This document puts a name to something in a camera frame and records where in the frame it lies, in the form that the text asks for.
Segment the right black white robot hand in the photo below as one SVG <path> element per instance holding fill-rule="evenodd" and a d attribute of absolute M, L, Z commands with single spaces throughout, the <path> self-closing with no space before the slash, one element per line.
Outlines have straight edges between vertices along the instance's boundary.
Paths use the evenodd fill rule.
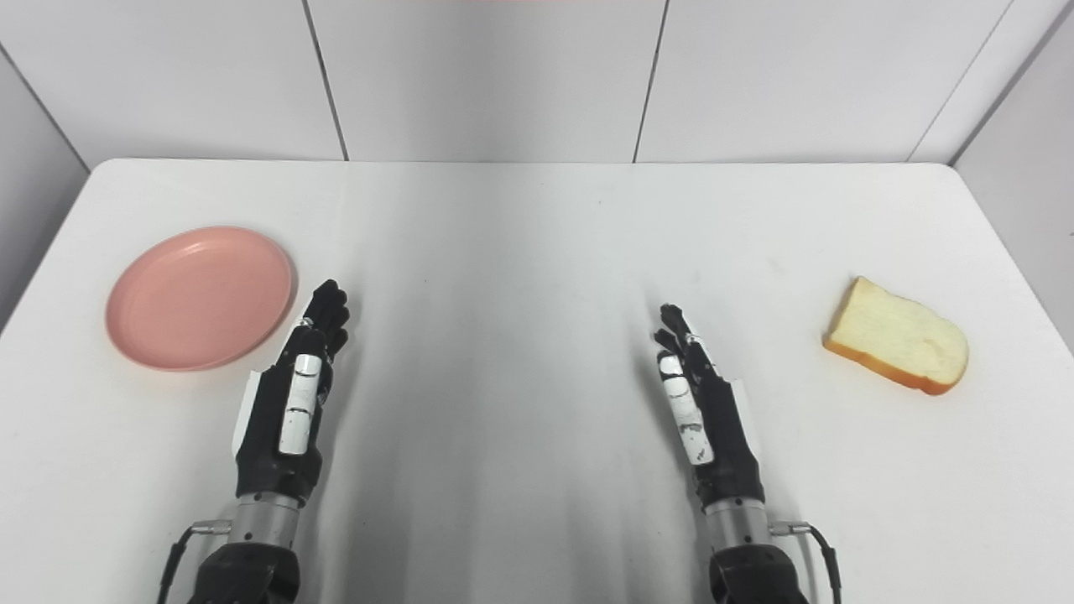
<path fill-rule="evenodd" d="M 732 383 L 714 366 L 682 310 L 661 305 L 657 371 L 705 508 L 722 500 L 766 501 Z"/>

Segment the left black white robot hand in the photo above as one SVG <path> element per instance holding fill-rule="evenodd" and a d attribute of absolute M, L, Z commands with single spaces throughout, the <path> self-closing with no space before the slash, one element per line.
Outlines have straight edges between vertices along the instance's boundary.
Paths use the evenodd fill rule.
<path fill-rule="evenodd" d="M 235 451 L 237 497 L 275 493 L 300 505 L 310 500 L 323 468 L 317 446 L 323 406 L 350 317 L 346 292 L 337 281 L 325 281 L 315 288 L 276 363 L 253 375 Z"/>

